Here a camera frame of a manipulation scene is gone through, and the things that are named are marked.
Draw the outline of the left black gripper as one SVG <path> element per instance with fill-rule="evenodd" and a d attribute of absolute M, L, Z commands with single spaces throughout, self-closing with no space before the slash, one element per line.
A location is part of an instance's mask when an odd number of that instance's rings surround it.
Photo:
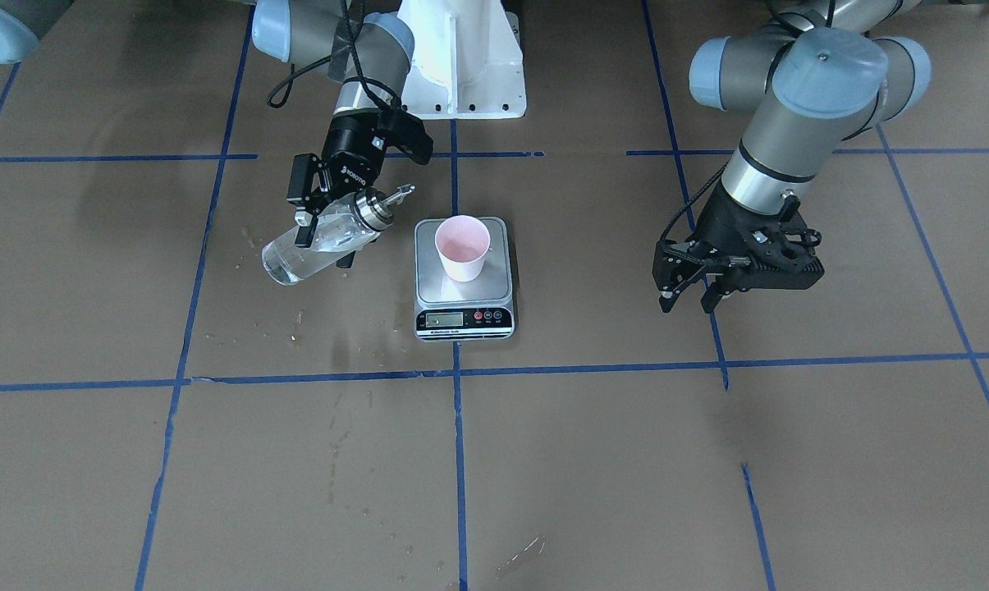
<path fill-rule="evenodd" d="M 694 203 L 711 191 L 694 231 L 684 241 L 657 241 L 652 279 L 660 292 L 660 310 L 670 313 L 683 291 L 711 277 L 701 296 L 705 314 L 736 291 L 805 291 L 825 273 L 816 249 L 819 231 L 807 226 L 799 213 L 799 197 L 786 191 L 779 213 L 771 216 L 749 212 L 721 186 L 708 182 L 671 218 L 675 225 Z"/>

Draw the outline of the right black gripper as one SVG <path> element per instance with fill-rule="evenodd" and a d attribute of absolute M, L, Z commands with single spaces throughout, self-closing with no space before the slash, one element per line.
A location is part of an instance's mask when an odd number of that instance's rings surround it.
<path fill-rule="evenodd" d="M 387 150 L 397 149 L 419 165 L 429 163 L 433 139 L 419 117 L 405 111 L 354 111 L 335 116 L 321 153 L 294 157 L 287 202 L 295 206 L 294 246 L 310 250 L 318 214 L 327 205 L 373 186 Z M 337 259 L 337 268 L 351 269 L 360 247 Z"/>

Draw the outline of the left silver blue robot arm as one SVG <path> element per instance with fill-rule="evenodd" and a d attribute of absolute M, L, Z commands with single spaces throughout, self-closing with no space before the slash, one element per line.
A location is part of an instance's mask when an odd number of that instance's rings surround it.
<path fill-rule="evenodd" d="M 703 207 L 682 241 L 664 231 L 652 279 L 663 313 L 707 283 L 714 313 L 736 292 L 805 291 L 824 276 L 822 237 L 799 206 L 840 143 L 908 111 L 932 78 L 917 41 L 870 30 L 914 1 L 799 1 L 741 37 L 704 42 L 689 68 L 694 101 L 749 112 L 726 164 L 678 212 Z"/>

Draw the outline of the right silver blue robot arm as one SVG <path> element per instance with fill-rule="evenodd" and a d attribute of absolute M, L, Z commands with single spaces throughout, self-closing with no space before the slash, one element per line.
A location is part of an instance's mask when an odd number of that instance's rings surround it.
<path fill-rule="evenodd" d="M 350 266 L 389 228 L 408 194 L 375 186 L 390 151 L 430 161 L 432 138 L 403 104 L 414 46 L 397 14 L 362 1 L 0 1 L 0 66 L 25 86 L 0 116 L 0 153 L 222 167 L 247 57 L 277 61 L 262 106 L 329 80 L 326 137 L 289 175 L 294 225 L 260 254 L 288 285 Z"/>

